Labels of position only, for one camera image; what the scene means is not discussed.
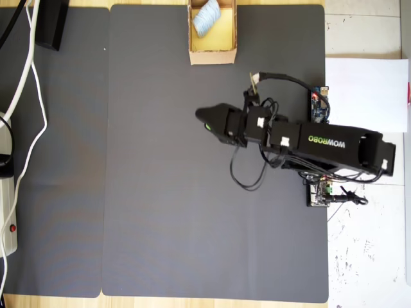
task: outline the gray desk mat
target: gray desk mat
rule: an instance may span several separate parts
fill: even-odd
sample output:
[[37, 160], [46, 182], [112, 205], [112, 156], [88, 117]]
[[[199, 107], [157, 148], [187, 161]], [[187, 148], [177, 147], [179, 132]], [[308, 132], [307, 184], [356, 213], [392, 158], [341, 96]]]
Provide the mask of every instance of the gray desk mat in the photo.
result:
[[[306, 207], [292, 171], [243, 191], [234, 148], [195, 119], [198, 107], [241, 107], [251, 71], [324, 84], [322, 7], [239, 6], [234, 65], [190, 66], [185, 6], [113, 6], [110, 24], [104, 294], [325, 302], [326, 210]], [[304, 89], [259, 89], [307, 120]], [[251, 183], [261, 166], [251, 144], [234, 172]]]
[[[0, 9], [1, 29], [13, 12], [13, 8]], [[17, 206], [18, 249], [8, 258], [6, 293], [100, 294], [109, 18], [107, 9], [70, 8], [60, 51], [36, 47], [35, 63], [49, 127], [35, 146], [22, 180]], [[12, 100], [26, 60], [28, 33], [22, 12], [0, 50], [3, 112]], [[42, 126], [30, 71], [12, 116], [17, 175]], [[3, 261], [0, 263], [3, 275]]]

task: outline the white power strip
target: white power strip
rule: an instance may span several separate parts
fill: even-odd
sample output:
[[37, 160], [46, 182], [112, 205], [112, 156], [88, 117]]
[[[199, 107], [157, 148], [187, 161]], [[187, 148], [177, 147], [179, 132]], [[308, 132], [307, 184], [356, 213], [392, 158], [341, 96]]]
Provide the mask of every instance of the white power strip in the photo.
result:
[[[12, 138], [7, 127], [3, 125], [0, 128], [0, 154], [10, 154], [12, 151]], [[14, 177], [0, 179], [0, 229], [4, 225], [4, 221], [10, 213], [10, 209], [14, 202]], [[15, 212], [12, 214], [8, 226], [4, 231], [4, 248], [6, 254], [10, 255], [17, 249], [17, 223], [15, 218]]]

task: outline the wooden table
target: wooden table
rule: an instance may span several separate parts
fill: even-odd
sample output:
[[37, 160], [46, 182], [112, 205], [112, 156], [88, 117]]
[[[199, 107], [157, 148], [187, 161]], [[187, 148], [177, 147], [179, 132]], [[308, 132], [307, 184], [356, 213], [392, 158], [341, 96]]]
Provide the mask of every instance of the wooden table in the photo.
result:
[[[0, 7], [17, 6], [19, 0], [0, 0]], [[321, 4], [325, 0], [237, 0], [247, 4]], [[70, 0], [71, 6], [111, 8], [114, 4], [174, 4], [187, 5], [187, 0]], [[5, 295], [8, 308], [327, 308], [328, 304], [259, 302], [251, 300], [219, 300], [201, 298], [148, 298], [105, 296], [97, 298], [64, 298], [48, 296]]]

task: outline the white paper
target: white paper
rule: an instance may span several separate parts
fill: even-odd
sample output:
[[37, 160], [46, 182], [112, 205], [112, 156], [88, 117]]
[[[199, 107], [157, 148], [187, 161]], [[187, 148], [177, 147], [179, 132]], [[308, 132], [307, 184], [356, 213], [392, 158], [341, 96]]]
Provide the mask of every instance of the white paper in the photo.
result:
[[408, 60], [326, 58], [331, 124], [407, 131]]

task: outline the open cardboard box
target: open cardboard box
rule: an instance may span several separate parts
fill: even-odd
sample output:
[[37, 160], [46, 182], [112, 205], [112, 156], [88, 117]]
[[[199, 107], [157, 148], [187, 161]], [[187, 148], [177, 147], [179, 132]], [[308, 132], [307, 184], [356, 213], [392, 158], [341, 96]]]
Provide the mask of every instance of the open cardboard box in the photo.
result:
[[221, 17], [199, 38], [191, 22], [207, 0], [188, 0], [188, 51], [191, 65], [234, 63], [237, 53], [236, 0], [217, 0]]

